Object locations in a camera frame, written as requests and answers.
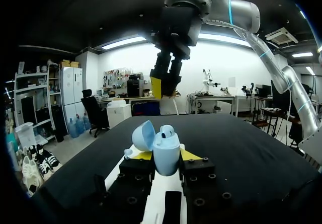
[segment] shoe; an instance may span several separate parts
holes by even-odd
[[[17,156],[17,161],[18,161],[18,165],[20,167],[20,170],[22,171],[22,163],[23,163],[23,160],[24,160],[24,152],[22,150],[18,150],[16,152],[16,156]]]
[[[44,179],[42,178],[39,169],[38,169],[38,165],[36,164],[36,162],[34,160],[30,160],[30,167],[31,167],[31,172],[33,175],[35,175],[40,183],[40,185],[42,185],[44,183]]]
[[[27,187],[28,194],[32,196],[36,193],[38,188],[41,185],[41,181],[37,178],[37,175],[33,171],[31,166],[30,159],[28,156],[24,157],[22,163],[22,174],[23,174],[23,183]]]
[[[53,172],[51,171],[50,165],[47,163],[46,159],[42,155],[37,156],[37,163],[39,170],[41,172],[42,178],[44,181],[48,180],[52,176]]]
[[[38,162],[38,160],[37,160],[38,153],[37,153],[36,147],[34,145],[31,145],[29,147],[29,152],[31,154],[31,159],[37,163]]]
[[[40,156],[43,156],[45,158],[53,172],[56,172],[60,169],[62,164],[51,152],[44,150],[44,148],[40,144],[37,144],[37,151]]]
[[[30,151],[28,150],[28,148],[27,147],[24,147],[24,149],[23,149],[23,153],[24,153],[24,156],[28,156],[29,157],[29,159],[31,159],[32,157],[31,157],[31,154],[30,154]]]

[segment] black office chair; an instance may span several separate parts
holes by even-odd
[[[99,104],[97,103],[94,96],[92,96],[92,90],[83,90],[83,98],[82,103],[87,111],[89,116],[89,120],[91,123],[90,134],[92,134],[92,130],[96,129],[94,137],[97,137],[98,133],[102,129],[109,130],[109,120],[107,117],[106,108],[101,109]]]

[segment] white fixture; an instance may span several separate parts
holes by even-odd
[[[135,43],[135,42],[140,42],[140,41],[144,41],[144,40],[146,40],[146,39],[139,36],[139,37],[135,37],[135,38],[121,40],[121,41],[118,41],[118,42],[115,42],[115,43],[112,43],[112,44],[108,44],[108,45],[103,46],[102,48],[103,49],[113,49],[113,48],[118,47],[118,46],[131,44],[131,43]]]
[[[239,44],[247,47],[251,47],[248,42],[240,40],[240,39],[235,39],[223,35],[214,35],[214,34],[199,34],[199,39],[210,39],[210,40],[217,40],[217,41],[223,41],[223,42],[228,42],[228,43],[233,43],[233,44]]]
[[[306,67],[306,69],[308,70],[308,72],[310,72],[310,73],[311,73],[311,75],[312,75],[312,76],[314,76],[314,75],[315,75],[315,73],[313,72],[313,70],[311,69],[311,67],[310,67],[310,66],[307,66],[307,67]]]
[[[61,97],[67,124],[72,119],[75,122],[76,114],[84,117],[85,108],[81,99],[83,98],[83,69],[64,67],[61,70]]]
[[[304,19],[306,19],[306,17],[305,17],[305,15],[304,15],[304,13],[302,12],[302,11],[300,11],[300,13],[302,14],[302,16],[304,17]]]
[[[307,52],[307,53],[300,53],[300,54],[293,54],[292,55],[294,58],[299,58],[299,57],[308,57],[308,56],[313,56],[313,54],[311,52]]]
[[[291,33],[288,32],[288,30],[284,27],[265,35],[265,37],[266,40],[272,40],[274,43],[278,45],[286,44],[292,41],[296,44],[298,43],[298,40],[293,35],[291,35]]]

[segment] black table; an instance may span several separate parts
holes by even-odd
[[[133,130],[146,120],[156,130],[164,124],[172,125],[186,150],[210,158],[216,165],[218,185],[233,195],[237,205],[282,198],[291,188],[299,188],[319,175],[293,150],[231,115],[139,116],[126,119],[94,141],[43,186],[63,207],[77,205],[94,191],[93,174],[109,175],[124,149],[132,145]],[[32,199],[54,220],[38,192]]]

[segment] ceiling light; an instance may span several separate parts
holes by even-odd
[[[311,52],[307,52],[307,53],[293,54],[292,56],[294,58],[299,58],[299,57],[313,56],[313,54]]]
[[[304,15],[304,13],[302,12],[302,11],[300,11],[300,13],[302,14],[302,16],[304,17],[304,19],[306,19],[306,17],[305,17],[305,15]]]
[[[145,41],[146,39],[143,37],[135,37],[135,38],[131,38],[131,39],[125,39],[125,40],[121,40],[112,44],[108,44],[103,46],[103,49],[112,49],[118,46],[122,46],[122,45],[126,45],[126,44],[131,44],[131,43],[135,43],[135,42],[140,42],[140,41]]]
[[[217,40],[217,41],[223,41],[223,42],[228,42],[232,44],[239,44],[247,47],[251,47],[248,42],[243,41],[241,39],[235,39],[223,35],[214,35],[214,34],[199,34],[199,39],[210,39],[210,40]]]
[[[308,70],[308,72],[310,72],[311,73],[311,75],[312,76],[314,76],[315,74],[314,74],[314,72],[313,72],[313,70],[311,69],[311,67],[310,66],[307,66],[306,67],[306,69]]]

